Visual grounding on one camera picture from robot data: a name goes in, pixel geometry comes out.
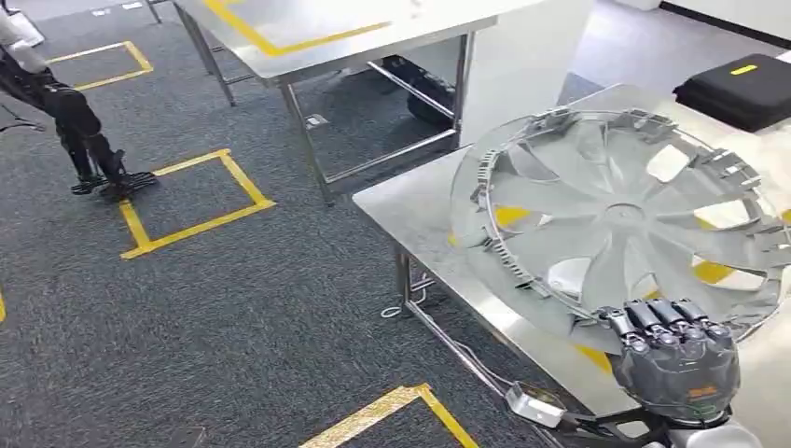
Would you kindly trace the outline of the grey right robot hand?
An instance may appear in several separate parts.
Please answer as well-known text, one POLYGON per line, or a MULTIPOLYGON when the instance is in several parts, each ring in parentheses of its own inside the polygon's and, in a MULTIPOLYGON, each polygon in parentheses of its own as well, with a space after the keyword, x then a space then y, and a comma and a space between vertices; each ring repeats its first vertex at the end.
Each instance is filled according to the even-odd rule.
POLYGON ((647 411, 690 425, 729 412, 741 385, 737 344, 697 303, 631 300, 597 314, 620 341, 618 384, 647 411))

